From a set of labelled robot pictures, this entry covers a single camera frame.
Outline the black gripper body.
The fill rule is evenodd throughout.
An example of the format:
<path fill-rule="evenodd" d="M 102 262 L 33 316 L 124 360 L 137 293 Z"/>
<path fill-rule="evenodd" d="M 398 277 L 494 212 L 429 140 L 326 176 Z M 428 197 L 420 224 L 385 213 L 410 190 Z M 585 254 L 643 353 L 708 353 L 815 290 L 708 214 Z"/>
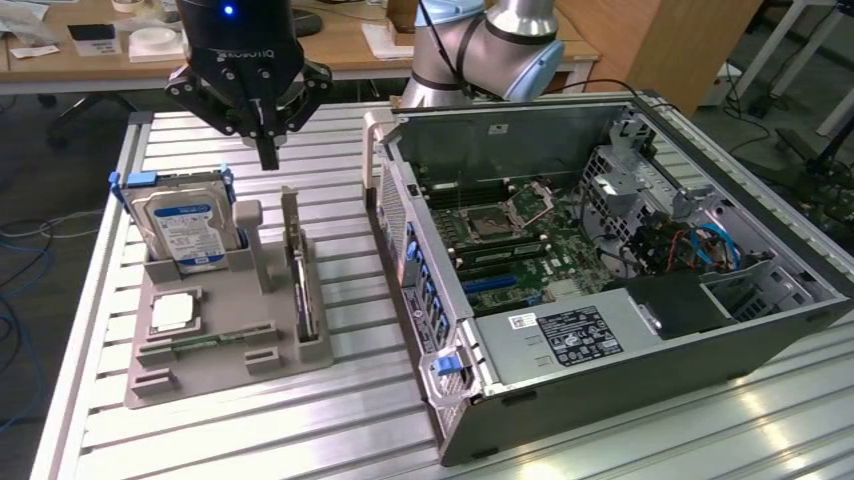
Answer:
<path fill-rule="evenodd" d="M 268 63 L 305 62 L 288 1 L 178 1 L 186 61 L 208 81 L 224 68 L 240 75 L 258 113 L 268 113 Z"/>

